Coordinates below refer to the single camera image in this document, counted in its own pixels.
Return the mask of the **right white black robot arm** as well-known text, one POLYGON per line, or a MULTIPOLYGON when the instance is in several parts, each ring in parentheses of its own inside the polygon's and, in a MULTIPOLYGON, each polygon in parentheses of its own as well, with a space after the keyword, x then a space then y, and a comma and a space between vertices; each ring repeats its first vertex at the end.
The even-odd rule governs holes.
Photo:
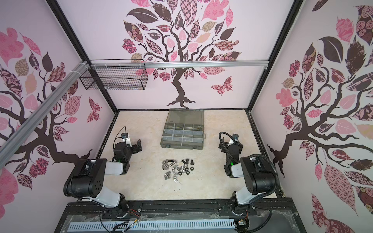
POLYGON ((233 192, 229 209, 234 215, 242 215, 238 211, 251 206, 257 200, 268 197, 279 188, 279 176, 273 163, 264 155, 252 154, 240 157, 243 145, 237 140, 229 142, 220 140, 219 148, 225 153, 225 174, 229 178, 243 178, 245 185, 233 192))

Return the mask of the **grey plastic compartment organizer box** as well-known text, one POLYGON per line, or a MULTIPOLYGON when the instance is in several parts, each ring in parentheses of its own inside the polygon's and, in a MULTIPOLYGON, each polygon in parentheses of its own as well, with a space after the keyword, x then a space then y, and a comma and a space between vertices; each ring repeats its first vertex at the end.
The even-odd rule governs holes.
POLYGON ((171 108, 163 128, 162 148, 202 150, 204 110, 171 108))

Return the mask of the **silver wing nut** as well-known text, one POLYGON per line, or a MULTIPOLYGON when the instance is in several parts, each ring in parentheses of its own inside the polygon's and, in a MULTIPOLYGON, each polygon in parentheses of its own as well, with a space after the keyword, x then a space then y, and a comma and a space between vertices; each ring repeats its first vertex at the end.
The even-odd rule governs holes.
POLYGON ((176 174, 176 173, 173 175, 173 180, 174 180, 176 183, 181 184, 180 181, 178 180, 178 174, 176 174))
POLYGON ((165 179, 165 180, 168 180, 168 179, 170 179, 170 178, 171 178, 171 172, 168 171, 168 172, 165 173, 165 175, 164 175, 164 179, 165 179))

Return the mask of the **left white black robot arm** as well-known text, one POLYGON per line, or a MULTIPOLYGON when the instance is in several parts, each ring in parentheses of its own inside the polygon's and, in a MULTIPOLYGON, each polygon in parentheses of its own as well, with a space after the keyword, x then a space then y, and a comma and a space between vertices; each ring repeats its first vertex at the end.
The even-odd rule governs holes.
POLYGON ((104 185, 104 179, 106 176, 126 175, 130 169, 132 155, 141 151, 140 139, 132 145, 126 138, 114 145, 113 161, 103 158, 81 159, 64 184, 64 195, 95 202, 118 213, 117 218, 128 214, 139 217, 139 212, 130 208, 123 194, 114 192, 104 185))

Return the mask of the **silver bolt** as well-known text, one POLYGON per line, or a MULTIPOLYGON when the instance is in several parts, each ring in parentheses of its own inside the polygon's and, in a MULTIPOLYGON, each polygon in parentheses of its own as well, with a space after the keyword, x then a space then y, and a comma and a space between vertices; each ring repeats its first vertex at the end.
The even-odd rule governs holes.
POLYGON ((168 170, 170 167, 174 166, 177 164, 176 160, 173 159, 166 159, 162 162, 162 169, 163 170, 168 170))

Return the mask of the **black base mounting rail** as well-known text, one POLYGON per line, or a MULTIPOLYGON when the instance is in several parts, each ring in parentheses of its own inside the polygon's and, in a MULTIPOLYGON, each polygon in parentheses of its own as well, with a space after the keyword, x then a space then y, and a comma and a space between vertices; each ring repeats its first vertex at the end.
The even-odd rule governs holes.
POLYGON ((68 215, 103 215, 106 219, 116 217, 168 216, 171 214, 208 213, 227 217, 255 216, 260 211, 290 211, 296 213, 291 198, 269 198, 256 201, 252 205, 234 205, 230 199, 209 200, 163 200, 163 201, 127 201, 125 210, 118 207, 102 207, 93 202, 68 203, 62 217, 68 215))

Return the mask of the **aluminium rail on left wall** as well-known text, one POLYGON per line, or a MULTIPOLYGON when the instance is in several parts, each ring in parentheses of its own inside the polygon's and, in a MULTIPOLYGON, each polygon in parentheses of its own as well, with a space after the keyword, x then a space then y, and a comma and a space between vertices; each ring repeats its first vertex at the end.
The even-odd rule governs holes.
POLYGON ((52 110, 54 105, 62 98, 64 93, 74 84, 74 82, 87 71, 89 65, 86 61, 81 61, 61 82, 45 101, 25 120, 20 128, 1 147, 1 168, 11 159, 18 148, 26 141, 30 134, 37 128, 39 123, 52 110))

